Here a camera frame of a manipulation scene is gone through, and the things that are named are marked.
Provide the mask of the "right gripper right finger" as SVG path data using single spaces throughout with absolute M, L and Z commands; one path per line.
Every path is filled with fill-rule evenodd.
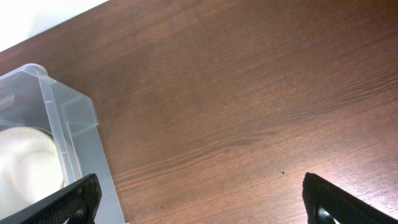
M 395 218 L 313 173 L 305 174 L 302 197 L 308 224 L 397 224 Z

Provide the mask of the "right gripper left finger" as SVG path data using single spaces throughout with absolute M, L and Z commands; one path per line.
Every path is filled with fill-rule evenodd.
M 101 201 L 96 174 L 89 174 L 27 208 L 1 224 L 94 224 Z

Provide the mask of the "cream bowl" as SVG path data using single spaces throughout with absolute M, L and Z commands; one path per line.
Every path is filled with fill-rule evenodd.
M 57 148 L 43 131 L 14 127 L 1 131 L 1 218 L 65 185 Z

